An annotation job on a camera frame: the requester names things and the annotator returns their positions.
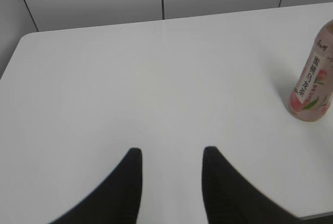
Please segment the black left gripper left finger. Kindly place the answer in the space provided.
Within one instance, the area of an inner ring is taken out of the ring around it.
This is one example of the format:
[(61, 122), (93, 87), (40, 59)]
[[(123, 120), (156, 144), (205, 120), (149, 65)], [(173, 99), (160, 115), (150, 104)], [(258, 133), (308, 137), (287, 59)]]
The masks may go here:
[(142, 190), (142, 151), (130, 148), (92, 193), (53, 223), (136, 223)]

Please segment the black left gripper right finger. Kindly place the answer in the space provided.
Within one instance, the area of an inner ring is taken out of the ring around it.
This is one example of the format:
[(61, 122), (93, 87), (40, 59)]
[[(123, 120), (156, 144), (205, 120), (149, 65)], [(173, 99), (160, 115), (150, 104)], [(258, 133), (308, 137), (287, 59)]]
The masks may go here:
[(202, 196), (208, 223), (301, 223), (249, 183), (214, 146), (203, 151)]

